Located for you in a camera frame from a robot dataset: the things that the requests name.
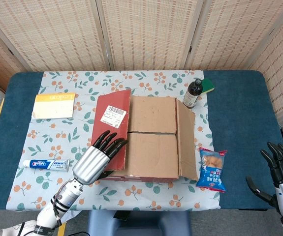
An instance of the yellow notepad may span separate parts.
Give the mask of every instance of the yellow notepad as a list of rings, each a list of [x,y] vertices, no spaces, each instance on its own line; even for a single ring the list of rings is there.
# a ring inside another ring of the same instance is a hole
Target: yellow notepad
[[[35,97],[32,119],[70,118],[73,116],[75,93],[38,94]]]

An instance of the box flap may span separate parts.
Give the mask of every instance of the box flap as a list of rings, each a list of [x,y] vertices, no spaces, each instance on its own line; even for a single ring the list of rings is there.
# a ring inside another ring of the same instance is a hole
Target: box flap
[[[98,137],[106,130],[110,130],[111,133],[116,132],[116,138],[127,138],[128,129],[128,117],[129,117],[129,103],[130,103],[130,90],[123,90],[119,92],[113,92],[110,94],[99,96],[97,99],[94,126],[92,133],[92,144],[98,139]],[[124,119],[118,128],[115,128],[109,124],[101,122],[101,118],[104,115],[108,106],[112,106],[117,109],[126,111]],[[125,168],[125,155],[126,147],[122,147],[117,155],[107,165],[106,170],[123,170]]]
[[[179,177],[174,134],[128,133],[126,167],[114,176]]]
[[[195,114],[176,99],[179,175],[198,180],[195,160]]]
[[[128,131],[175,134],[175,98],[132,96]]]

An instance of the floral tablecloth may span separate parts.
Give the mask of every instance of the floral tablecloth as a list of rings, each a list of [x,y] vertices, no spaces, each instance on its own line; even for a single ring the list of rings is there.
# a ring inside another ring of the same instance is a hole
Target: floral tablecloth
[[[10,210],[42,209],[58,188],[72,178],[68,172],[33,170],[24,160],[71,159],[71,165],[91,145],[95,106],[99,95],[130,89],[132,95],[171,96],[182,100],[188,85],[203,79],[203,71],[64,71],[44,72],[39,93],[75,92],[73,118],[31,120],[18,170],[7,202]],[[198,98],[195,148],[200,173],[199,147],[213,150],[208,125],[207,95]],[[195,186],[180,177],[170,183],[96,181],[84,186],[71,210],[208,210],[220,208],[219,193]]]

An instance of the table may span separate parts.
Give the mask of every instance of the table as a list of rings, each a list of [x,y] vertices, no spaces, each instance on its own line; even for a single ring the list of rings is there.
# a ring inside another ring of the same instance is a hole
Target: table
[[[72,118],[31,120],[6,209],[42,209],[67,179],[68,172],[33,170],[31,159],[70,159],[71,166],[91,144],[97,98],[100,94],[130,89],[135,96],[173,96],[182,100],[189,83],[204,79],[203,71],[45,71],[39,94],[75,92]],[[196,171],[200,172],[199,147],[213,149],[208,124],[207,95],[198,97],[192,109],[195,120]],[[195,186],[180,177],[171,183],[96,181],[83,188],[72,210],[208,210],[219,208],[219,193]]]
[[[220,206],[268,208],[252,195],[244,180],[250,174],[263,190],[274,191],[259,150],[267,141],[281,143],[282,138],[264,78],[256,71],[205,71],[204,76],[216,87],[208,94],[214,147],[228,150],[222,178],[227,192],[221,194]],[[0,209],[8,200],[41,79],[39,72],[18,73],[8,86],[0,116]]]

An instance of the barcode label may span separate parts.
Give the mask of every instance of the barcode label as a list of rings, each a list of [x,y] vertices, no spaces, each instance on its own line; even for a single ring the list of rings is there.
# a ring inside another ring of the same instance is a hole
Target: barcode label
[[[101,118],[101,122],[108,124],[112,127],[119,128],[125,115],[126,111],[118,109],[116,107],[107,106]]]
[[[109,109],[108,109],[109,111],[116,112],[117,114],[120,114],[120,115],[124,114],[124,112],[125,112],[125,111],[123,111],[121,109],[117,109],[115,107],[111,107],[111,106],[108,106],[108,107],[109,107]]]

